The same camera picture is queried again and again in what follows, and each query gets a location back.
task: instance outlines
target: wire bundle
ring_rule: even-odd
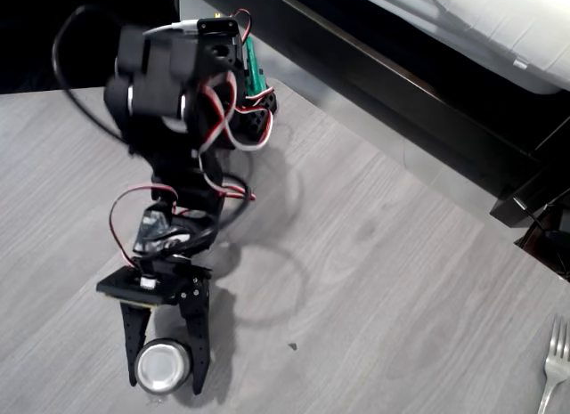
[[[232,92],[231,98],[230,98],[230,105],[229,105],[227,110],[224,110],[224,106],[222,105],[222,102],[220,101],[220,98],[218,97],[216,90],[214,89],[214,87],[216,87],[217,85],[221,85],[224,83],[228,84],[231,87],[231,92]],[[249,107],[249,108],[237,107],[236,106],[237,91],[238,91],[237,81],[236,81],[235,75],[231,71],[226,72],[223,77],[212,77],[210,80],[208,80],[205,84],[202,85],[201,92],[210,101],[210,104],[212,105],[212,107],[214,108],[214,110],[216,112],[218,120],[217,120],[216,124],[210,128],[210,130],[208,131],[208,133],[204,139],[204,142],[202,143],[202,145],[198,149],[198,164],[199,164],[200,171],[204,175],[204,180],[213,190],[215,190],[216,192],[218,192],[222,196],[226,196],[226,197],[230,197],[230,198],[243,199],[245,191],[241,187],[236,187],[234,185],[227,185],[227,184],[218,185],[218,184],[214,183],[208,177],[206,172],[204,172],[204,168],[202,165],[202,159],[201,159],[201,155],[206,150],[208,150],[212,146],[212,144],[214,144],[216,139],[222,133],[224,133],[227,136],[227,138],[230,140],[232,145],[237,150],[241,150],[241,151],[261,150],[269,141],[269,138],[271,136],[271,132],[273,129],[273,114],[272,114],[272,112],[269,109],[267,109],[266,107],[259,107],[259,106],[254,106],[254,107]],[[269,94],[271,92],[273,92],[272,87],[264,90],[262,93],[259,93],[255,97],[246,97],[246,99],[251,100],[251,101],[261,101],[267,94]],[[264,130],[263,134],[261,135],[259,142],[253,143],[253,144],[248,144],[248,143],[240,142],[235,138],[234,134],[232,133],[232,130],[230,129],[230,121],[232,120],[234,112],[238,112],[240,114],[249,114],[249,113],[256,113],[256,112],[266,112],[267,113],[265,130]],[[250,199],[255,200],[255,198],[256,198],[255,195],[252,194]]]

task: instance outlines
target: robotic arm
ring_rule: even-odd
[[[56,37],[54,72],[64,92],[96,125],[149,162],[153,184],[130,191],[151,189],[155,200],[142,215],[134,257],[113,230],[113,205],[110,228],[127,265],[96,289],[120,302],[131,386],[138,383],[152,394],[168,394],[192,375],[193,392],[199,394],[210,360],[211,275],[191,259],[208,249],[217,233],[255,198],[246,182],[222,170],[216,150],[265,146],[277,108],[275,95],[257,69],[247,38],[250,24],[243,36],[234,18],[152,29],[124,26],[115,75],[104,90],[105,105],[120,131],[113,133],[78,101],[59,66],[58,41],[85,10],[90,9],[79,8]],[[179,127],[173,127],[173,121]],[[221,219],[227,197],[241,203]],[[177,213],[178,207],[184,211]],[[160,338],[145,344],[151,308],[162,304],[178,305],[187,341]]]

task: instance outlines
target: white mattress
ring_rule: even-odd
[[[491,47],[484,38],[466,35],[465,24],[457,16],[448,14],[435,0],[369,1],[528,91],[547,94],[560,90],[560,83],[552,83],[552,78],[543,77],[540,72],[514,65],[512,56]]]
[[[570,90],[570,0],[435,0],[470,38]]]

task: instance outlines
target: table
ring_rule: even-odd
[[[568,284],[286,86],[214,267],[204,392],[131,388],[112,200],[149,167],[61,93],[0,97],[0,405],[21,413],[535,413]],[[78,91],[103,113],[99,89]],[[149,195],[120,204],[133,238]],[[159,308],[147,338],[176,332]],[[568,411],[570,387],[549,413]]]

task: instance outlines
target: can lid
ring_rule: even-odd
[[[134,373],[139,385],[150,394],[169,394],[188,378],[191,359],[186,349],[174,340],[159,339],[139,352]]]

